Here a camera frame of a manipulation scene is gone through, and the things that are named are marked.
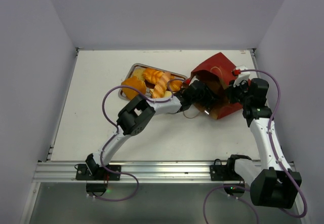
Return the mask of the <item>red brown paper bag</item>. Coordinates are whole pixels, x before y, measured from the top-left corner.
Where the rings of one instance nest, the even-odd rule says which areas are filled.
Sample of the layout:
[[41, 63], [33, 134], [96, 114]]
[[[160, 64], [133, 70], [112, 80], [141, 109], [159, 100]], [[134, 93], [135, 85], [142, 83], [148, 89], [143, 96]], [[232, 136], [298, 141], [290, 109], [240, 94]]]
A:
[[219, 120], [242, 109], [241, 104], [230, 103], [225, 93], [230, 82], [236, 79], [232, 74], [235, 68], [236, 65], [219, 52], [191, 71], [190, 79], [196, 78], [202, 81], [220, 97], [220, 100], [215, 102], [209, 110], [210, 117], [214, 120]]

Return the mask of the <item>fake baguette loaf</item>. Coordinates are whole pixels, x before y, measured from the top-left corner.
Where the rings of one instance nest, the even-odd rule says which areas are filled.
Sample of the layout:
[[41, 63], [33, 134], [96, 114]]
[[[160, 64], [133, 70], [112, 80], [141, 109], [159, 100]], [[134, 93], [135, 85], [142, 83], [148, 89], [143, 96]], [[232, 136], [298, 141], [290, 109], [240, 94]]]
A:
[[164, 72], [154, 86], [152, 98], [163, 98], [167, 90], [167, 83], [170, 79], [171, 79], [171, 74], [169, 72]]

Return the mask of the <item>braided orange bread loaf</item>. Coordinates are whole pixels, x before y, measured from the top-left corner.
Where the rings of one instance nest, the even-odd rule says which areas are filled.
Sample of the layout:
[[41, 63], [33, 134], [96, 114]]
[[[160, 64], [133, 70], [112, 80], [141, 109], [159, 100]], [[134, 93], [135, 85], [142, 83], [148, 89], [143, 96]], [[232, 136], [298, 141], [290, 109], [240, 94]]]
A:
[[[164, 74], [163, 71], [156, 70], [153, 68], [146, 68], [144, 70], [142, 76], [147, 82], [155, 85], [159, 81], [159, 79], [162, 77], [163, 74]], [[171, 81], [169, 83], [170, 89], [173, 92], [179, 91], [181, 89], [183, 83], [180, 80], [175, 80], [174, 76], [171, 76], [171, 80], [173, 80], [173, 81]]]

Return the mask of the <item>round orange bun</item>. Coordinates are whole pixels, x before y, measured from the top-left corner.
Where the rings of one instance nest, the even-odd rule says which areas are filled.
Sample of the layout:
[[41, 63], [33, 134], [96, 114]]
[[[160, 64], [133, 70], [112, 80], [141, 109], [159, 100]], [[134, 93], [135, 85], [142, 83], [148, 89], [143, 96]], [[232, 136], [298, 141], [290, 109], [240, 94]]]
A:
[[[121, 83], [121, 85], [132, 87], [140, 91], [142, 94], [146, 93], [145, 82], [139, 79], [137, 76], [132, 76], [131, 78], [126, 79]], [[127, 99], [129, 100], [132, 100], [135, 96], [139, 94], [137, 91], [130, 88], [122, 88], [122, 91], [126, 95]]]

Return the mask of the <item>fake triangle sandwich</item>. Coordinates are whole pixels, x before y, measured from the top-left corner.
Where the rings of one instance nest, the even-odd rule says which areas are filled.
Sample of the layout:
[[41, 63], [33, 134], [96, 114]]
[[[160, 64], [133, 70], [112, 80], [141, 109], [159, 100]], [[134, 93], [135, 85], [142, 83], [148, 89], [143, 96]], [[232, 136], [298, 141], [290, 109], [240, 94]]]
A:
[[168, 97], [171, 97], [172, 96], [172, 92], [171, 91], [166, 91], [164, 93], [164, 98], [168, 98]]

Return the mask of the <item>seeded bread slice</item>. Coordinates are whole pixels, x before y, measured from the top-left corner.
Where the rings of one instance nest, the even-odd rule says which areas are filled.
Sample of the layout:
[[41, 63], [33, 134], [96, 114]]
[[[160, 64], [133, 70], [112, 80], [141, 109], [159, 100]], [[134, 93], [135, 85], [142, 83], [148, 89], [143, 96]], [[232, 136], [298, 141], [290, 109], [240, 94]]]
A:
[[143, 77], [144, 71], [145, 71], [144, 68], [137, 68], [137, 69], [134, 70], [133, 76], [136, 76], [140, 80], [145, 80], [144, 77]]

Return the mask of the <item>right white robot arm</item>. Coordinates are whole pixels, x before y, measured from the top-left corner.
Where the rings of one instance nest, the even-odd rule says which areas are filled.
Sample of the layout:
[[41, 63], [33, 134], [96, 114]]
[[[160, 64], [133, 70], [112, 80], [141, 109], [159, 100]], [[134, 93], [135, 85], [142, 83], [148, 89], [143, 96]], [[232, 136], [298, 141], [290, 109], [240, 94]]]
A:
[[268, 89], [266, 80], [254, 78], [232, 80], [225, 91], [230, 102], [243, 106], [243, 117], [256, 141], [261, 168], [248, 156], [231, 155], [226, 164], [216, 159], [210, 165], [210, 176], [212, 181], [244, 180], [256, 206], [290, 209], [302, 178], [299, 172], [292, 171], [282, 153], [270, 118], [272, 111], [265, 104]]

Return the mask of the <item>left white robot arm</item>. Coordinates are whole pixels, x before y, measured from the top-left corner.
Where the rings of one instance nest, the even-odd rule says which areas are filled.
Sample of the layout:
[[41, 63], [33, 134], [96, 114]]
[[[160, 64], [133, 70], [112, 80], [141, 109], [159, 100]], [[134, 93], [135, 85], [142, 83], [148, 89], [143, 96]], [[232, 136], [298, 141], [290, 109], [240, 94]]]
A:
[[[114, 123], [105, 112], [105, 100], [111, 92], [119, 88], [131, 89], [139, 94], [119, 111]], [[115, 131], [99, 150], [87, 156], [85, 165], [79, 167], [77, 173], [82, 174], [86, 180], [106, 180], [109, 172], [121, 174], [120, 171], [110, 169], [112, 157], [129, 138], [140, 134], [154, 116], [177, 114], [188, 110], [193, 104], [211, 109], [219, 101], [220, 96], [201, 81], [194, 81], [188, 87], [176, 93], [172, 92], [170, 97], [157, 99], [146, 97], [131, 86], [117, 86], [111, 89], [103, 99], [102, 111], [108, 122], [115, 127]]]

